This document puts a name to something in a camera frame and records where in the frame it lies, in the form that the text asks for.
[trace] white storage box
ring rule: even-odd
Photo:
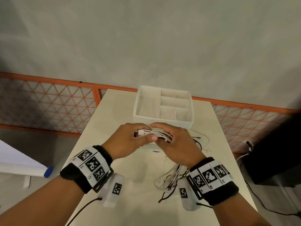
[[[145,124],[165,122],[190,129],[194,121],[190,92],[140,86],[135,101],[133,121]]]

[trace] left hand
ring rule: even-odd
[[[137,148],[158,139],[155,135],[134,137],[134,131],[139,129],[151,130],[149,126],[142,123],[126,123],[120,125],[113,135],[111,135],[111,137],[102,144],[102,147],[106,149],[112,159],[115,160],[124,158],[133,153]]]

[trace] right hand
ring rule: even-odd
[[[160,138],[156,140],[155,143],[165,152],[167,157],[175,163],[190,169],[206,158],[193,141],[187,129],[160,122],[152,123],[150,126],[152,128],[163,129],[164,132],[172,134],[173,138],[171,143],[167,143]]]

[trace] tabletop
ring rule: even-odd
[[[135,99],[135,92],[108,89],[64,167],[70,158],[84,148],[103,144],[121,124],[133,123]],[[209,138],[209,144],[204,149],[209,152],[205,152],[205,155],[224,164],[234,177],[240,194],[256,209],[211,103],[193,100],[193,106],[194,123],[191,129]],[[179,195],[158,203],[163,193],[156,189],[153,182],[163,174],[166,165],[170,164],[170,168],[172,167],[173,163],[166,161],[169,159],[166,159],[163,152],[152,152],[144,148],[126,158],[115,160],[111,167],[125,178],[116,207],[104,208],[97,201],[93,202],[71,225],[219,225],[210,208],[202,206],[194,212],[184,210]],[[72,217],[96,197],[93,190],[85,194]]]

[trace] wall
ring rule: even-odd
[[[291,108],[301,0],[0,0],[0,71]]]

